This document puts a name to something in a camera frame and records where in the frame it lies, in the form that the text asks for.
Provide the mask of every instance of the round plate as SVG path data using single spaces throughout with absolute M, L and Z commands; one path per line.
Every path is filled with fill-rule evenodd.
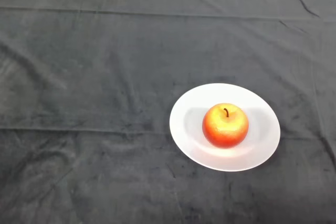
M 218 103 L 232 103 L 248 117 L 245 139 L 232 148 L 215 147 L 203 134 L 203 117 Z M 177 146 L 193 161 L 227 172 L 262 164 L 280 140 L 279 121 L 267 102 L 247 89 L 224 83 L 202 85 L 182 95 L 172 109 L 170 131 Z

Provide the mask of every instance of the table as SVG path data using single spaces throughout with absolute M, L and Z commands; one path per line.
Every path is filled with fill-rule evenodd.
M 0 223 L 335 223 L 336 0 L 0 0 Z M 218 172 L 169 130 L 223 82 L 278 116 Z

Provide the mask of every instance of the apple stem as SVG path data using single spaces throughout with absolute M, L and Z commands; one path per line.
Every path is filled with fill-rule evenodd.
M 226 117 L 228 118 L 229 117 L 229 112 L 227 111 L 226 108 L 224 110 L 226 111 Z

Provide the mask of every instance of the apple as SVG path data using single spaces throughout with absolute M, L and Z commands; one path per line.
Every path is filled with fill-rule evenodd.
M 237 106 L 220 103 L 210 108 L 203 118 L 203 133 L 216 147 L 230 148 L 244 140 L 248 118 Z

